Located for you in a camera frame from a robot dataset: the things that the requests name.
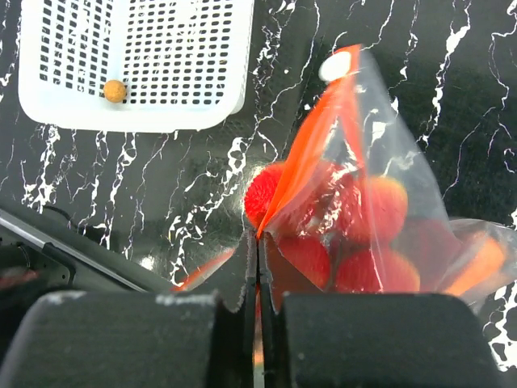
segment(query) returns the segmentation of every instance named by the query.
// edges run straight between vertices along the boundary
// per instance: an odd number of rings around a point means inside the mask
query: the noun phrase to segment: red ball
[[[283,237],[278,248],[284,258],[314,285],[320,289],[326,286],[330,279],[330,260],[317,238]]]
[[[343,235],[358,244],[390,242],[402,230],[408,211],[407,191],[385,176],[360,179],[343,189],[339,218]]]
[[[264,168],[255,176],[244,196],[244,211],[251,225],[260,226],[267,208],[275,195],[276,187],[284,172],[284,163],[276,162]]]
[[[340,293],[417,293],[420,275],[410,261],[390,248],[381,248],[375,255],[365,249],[343,260],[334,288]]]
[[[391,246],[418,269],[421,291],[435,292],[442,284],[444,274],[453,266],[462,243],[445,220],[408,218]]]
[[[311,187],[306,198],[296,198],[289,213],[280,217],[278,234],[320,237],[337,230],[341,213],[339,193],[352,183],[353,176],[345,167],[321,160],[308,183]]]

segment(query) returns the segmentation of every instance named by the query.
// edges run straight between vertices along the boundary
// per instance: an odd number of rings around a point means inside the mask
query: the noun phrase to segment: orange ball
[[[126,97],[126,86],[121,81],[112,79],[104,85],[104,97],[111,103],[119,103]]]
[[[462,269],[445,293],[459,297],[475,285],[494,275],[506,260],[506,250],[484,232],[477,232],[464,239],[465,244],[478,245],[476,255]]]
[[[356,243],[389,242],[400,233],[408,210],[407,191],[387,176],[361,179],[341,194],[340,229]]]

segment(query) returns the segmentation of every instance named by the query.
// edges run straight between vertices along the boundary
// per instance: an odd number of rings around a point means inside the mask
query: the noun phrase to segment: clear plastic bag
[[[327,292],[438,292],[474,303],[514,280],[515,232],[449,222],[370,54],[360,46],[336,54],[342,74],[302,124],[258,236],[270,232]]]

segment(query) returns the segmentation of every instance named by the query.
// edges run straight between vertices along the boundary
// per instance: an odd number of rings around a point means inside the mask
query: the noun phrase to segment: table surface
[[[224,123],[169,134],[62,129],[19,105],[20,0],[0,5],[0,195],[55,205],[98,243],[167,279],[235,247],[242,197],[285,158],[325,85],[322,60],[362,43],[425,150],[450,216],[517,225],[517,2],[255,0],[246,102]],[[481,311],[517,381],[517,286]]]

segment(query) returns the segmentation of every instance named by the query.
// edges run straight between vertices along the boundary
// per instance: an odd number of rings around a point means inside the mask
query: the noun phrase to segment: red foam ball
[[[330,279],[330,260],[315,237],[284,237],[278,242],[284,258],[314,285],[322,289]]]
[[[267,208],[271,203],[280,176],[284,172],[284,163],[276,162],[264,168],[255,176],[244,196],[244,211],[251,225],[260,226],[266,216]]]

